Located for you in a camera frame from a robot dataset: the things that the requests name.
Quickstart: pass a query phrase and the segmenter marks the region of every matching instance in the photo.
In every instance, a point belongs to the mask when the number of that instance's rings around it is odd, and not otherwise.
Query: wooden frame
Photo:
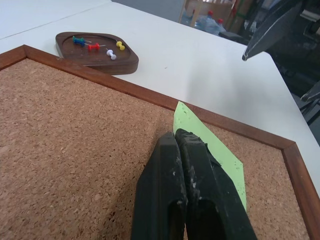
[[[27,45],[22,45],[0,54],[0,71],[27,58],[172,111],[176,109],[178,103],[178,100],[175,98]],[[280,149],[309,237],[312,240],[320,239],[320,199],[297,144],[281,136],[232,120],[200,107],[191,104],[186,105],[205,123]]]

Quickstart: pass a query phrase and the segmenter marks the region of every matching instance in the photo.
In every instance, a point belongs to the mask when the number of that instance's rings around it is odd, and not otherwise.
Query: cork surface
[[[0,239],[129,240],[173,112],[26,59],[0,71]],[[243,162],[260,240],[308,234],[281,151],[207,125]]]

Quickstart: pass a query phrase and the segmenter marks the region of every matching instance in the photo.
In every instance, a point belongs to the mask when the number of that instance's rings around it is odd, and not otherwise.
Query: water bottle
[[[225,32],[226,30],[225,30],[224,26],[222,25],[223,22],[224,22],[224,20],[219,18],[218,23],[215,23],[215,25],[212,25],[212,27],[210,29],[208,29],[208,30],[210,30],[210,32],[208,31],[208,33],[219,36],[219,33]]]
[[[207,25],[210,25],[212,21],[215,21],[212,19],[213,14],[214,13],[212,11],[208,11],[207,16],[199,16],[197,21],[195,22],[194,28],[205,32]]]
[[[181,24],[190,26],[191,20],[194,17],[195,10],[193,10],[192,15],[188,16],[186,10],[183,11],[182,17],[181,17]]]

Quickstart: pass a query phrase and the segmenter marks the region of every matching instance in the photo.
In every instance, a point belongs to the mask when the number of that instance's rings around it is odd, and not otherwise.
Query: green sticky note
[[[232,179],[244,209],[247,210],[243,163],[182,102],[178,103],[174,112],[173,132],[176,133],[177,129],[192,132],[208,144],[211,154]]]

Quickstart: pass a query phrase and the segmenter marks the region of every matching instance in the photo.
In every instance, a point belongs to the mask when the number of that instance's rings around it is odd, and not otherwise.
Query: white push pin
[[[111,57],[111,60],[115,60],[117,58],[117,56],[114,54],[114,51],[112,51],[111,49],[106,51],[106,54]]]

